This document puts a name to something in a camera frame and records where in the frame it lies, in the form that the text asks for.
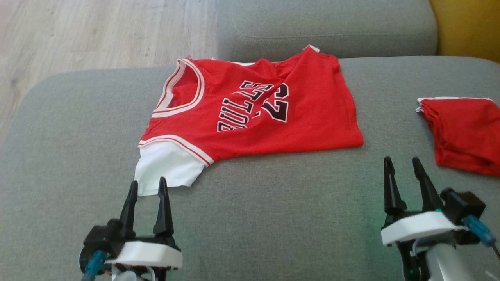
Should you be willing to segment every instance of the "wooden floor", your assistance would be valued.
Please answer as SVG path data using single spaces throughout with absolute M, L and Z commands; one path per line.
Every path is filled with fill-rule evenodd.
M 0 0 L 0 144 L 21 101 L 57 73 L 216 57 L 217 0 Z

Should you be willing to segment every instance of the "white cable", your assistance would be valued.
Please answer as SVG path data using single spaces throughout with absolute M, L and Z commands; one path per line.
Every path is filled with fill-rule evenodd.
M 415 242 L 413 242 L 413 246 L 411 247 L 411 251 L 409 252 L 410 256 L 412 256 L 412 257 L 417 256 L 417 244 L 419 241 L 420 241 L 420 238 L 418 238 L 417 240 L 415 240 Z
M 488 277 L 490 277 L 491 279 L 495 281 L 500 281 L 498 278 L 495 277 L 495 275 L 493 275 L 493 273 L 489 272 L 488 270 L 485 270 L 484 273 L 486 273 L 486 275 L 488 275 Z
M 149 274 L 151 274 L 151 281 L 155 281 L 156 280 L 155 271 L 151 268 L 151 266 L 146 266 L 146 268 L 147 271 L 149 271 Z

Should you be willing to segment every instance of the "armhole trim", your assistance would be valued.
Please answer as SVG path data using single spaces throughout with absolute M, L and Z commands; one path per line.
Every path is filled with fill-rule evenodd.
M 194 95 L 193 100 L 190 101 L 189 103 L 175 106 L 172 108 L 167 108 L 170 102 L 172 101 L 172 98 L 174 97 L 172 89 L 184 75 L 186 67 L 191 68 L 196 74 L 196 77 L 198 78 L 198 87 L 196 89 L 196 94 Z M 204 92 L 205 92 L 205 79 L 203 78 L 202 72 L 189 59 L 187 58 L 178 59 L 177 68 L 175 72 L 166 80 L 165 85 L 163 87 L 163 94 L 161 95 L 158 101 L 156 109 L 153 110 L 151 118 L 169 117 L 181 112 L 188 111 L 194 108 L 202 100 Z
M 457 96 L 437 96 L 437 97 L 419 97 L 416 99 L 418 104 L 420 105 L 415 109 L 416 112 L 424 112 L 424 108 L 422 106 L 423 100 L 461 100 L 461 99 L 471 99 L 471 100 L 488 100 L 494 103 L 491 98 L 487 97 L 457 97 Z
M 203 150 L 201 150 L 199 147 L 196 145 L 193 145 L 189 141 L 183 139 L 182 137 L 178 135 L 173 135 L 173 134 L 164 134 L 164 135 L 159 135 L 152 137 L 150 139 L 146 140 L 141 140 L 139 142 L 139 148 L 142 148 L 148 144 L 155 143 L 155 142 L 171 142 L 176 145 L 178 145 L 180 148 L 185 150 L 186 152 L 190 153 L 194 157 L 196 157 L 198 160 L 200 160 L 205 167 L 210 166 L 210 164 L 214 163 L 214 160 L 212 157 L 210 157 L 207 153 L 205 153 Z

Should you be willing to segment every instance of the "jersey number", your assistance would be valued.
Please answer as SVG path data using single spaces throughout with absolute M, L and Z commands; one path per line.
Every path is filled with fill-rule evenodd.
M 272 119 L 286 123 L 288 117 L 288 101 L 283 100 L 286 97 L 288 97 L 288 85 L 283 83 L 279 85 L 278 89 L 274 92 L 274 104 L 271 104 L 266 99 L 262 108 L 269 113 Z
M 254 83 L 252 81 L 243 81 L 240 89 L 252 89 L 251 92 L 246 92 L 243 90 L 237 91 L 234 94 L 238 93 L 245 97 L 249 97 L 252 101 L 258 100 L 266 91 L 269 91 L 273 87 L 273 84 L 262 84 L 262 83 Z

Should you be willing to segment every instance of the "gray upholstery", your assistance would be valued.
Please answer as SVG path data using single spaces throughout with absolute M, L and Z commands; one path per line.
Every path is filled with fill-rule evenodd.
M 414 111 L 425 96 L 500 102 L 500 65 L 430 56 L 349 58 L 341 67 L 364 146 L 225 160 L 192 187 L 171 188 L 184 267 L 169 280 L 401 280 L 399 253 L 380 238 L 386 155 L 410 209 L 421 208 L 419 156 L 439 190 L 483 199 L 483 221 L 500 235 L 500 180 L 437 167 L 430 130 Z M 81 278 L 82 241 L 120 215 L 139 138 L 172 70 L 65 73 L 31 90 L 0 149 L 2 280 Z M 139 235 L 151 233 L 157 202 L 139 198 Z M 490 249 L 459 251 L 477 280 L 488 280 L 485 270 L 500 276 Z
M 437 28 L 428 0 L 221 0 L 218 57 L 283 61 L 312 44 L 338 58 L 430 56 Z

